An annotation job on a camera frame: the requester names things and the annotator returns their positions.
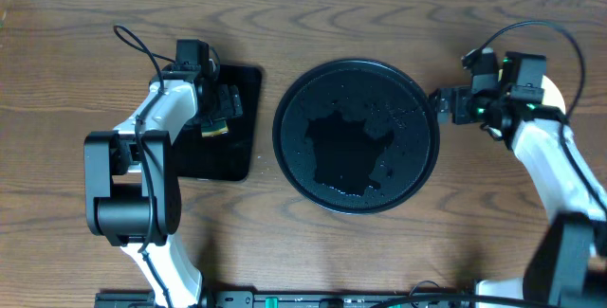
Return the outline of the green yellow sponge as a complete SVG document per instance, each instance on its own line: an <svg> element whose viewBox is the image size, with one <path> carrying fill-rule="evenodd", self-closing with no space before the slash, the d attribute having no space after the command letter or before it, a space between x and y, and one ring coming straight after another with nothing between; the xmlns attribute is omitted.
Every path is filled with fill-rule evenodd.
<svg viewBox="0 0 607 308"><path fill-rule="evenodd" d="M229 128L225 120L212 121L210 124L201 126L201 136L203 138L221 136L228 132Z"/></svg>

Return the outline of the yellow plate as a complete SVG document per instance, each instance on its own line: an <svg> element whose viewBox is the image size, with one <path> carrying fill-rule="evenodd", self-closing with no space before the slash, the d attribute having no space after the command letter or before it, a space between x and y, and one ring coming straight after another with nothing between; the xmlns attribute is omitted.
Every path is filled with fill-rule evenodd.
<svg viewBox="0 0 607 308"><path fill-rule="evenodd" d="M555 83L547 76L542 78L543 100L542 105L559 108L563 114L566 113L564 97Z"/></svg>

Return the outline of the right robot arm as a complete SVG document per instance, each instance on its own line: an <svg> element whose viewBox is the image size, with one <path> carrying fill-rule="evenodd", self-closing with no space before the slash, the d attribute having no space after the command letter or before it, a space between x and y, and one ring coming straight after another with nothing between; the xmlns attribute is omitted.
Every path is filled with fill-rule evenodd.
<svg viewBox="0 0 607 308"><path fill-rule="evenodd" d="M588 268L606 254L606 191L580 154L561 91L546 75L542 55L508 52L499 61L489 47L462 59L468 86L431 94L438 119L477 123L505 143L524 165L550 227L520 278L478 281L478 307L522 300L556 307L603 307L606 278Z"/></svg>

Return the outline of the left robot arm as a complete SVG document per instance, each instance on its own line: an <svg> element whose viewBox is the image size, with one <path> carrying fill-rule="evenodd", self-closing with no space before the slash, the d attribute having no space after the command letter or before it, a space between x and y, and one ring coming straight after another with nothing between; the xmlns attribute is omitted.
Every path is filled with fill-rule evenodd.
<svg viewBox="0 0 607 308"><path fill-rule="evenodd" d="M148 292L101 292L97 307L213 307L203 272L178 227L182 178L240 182L248 176L262 73L255 67L165 71L143 103L83 144L88 228L118 247Z"/></svg>

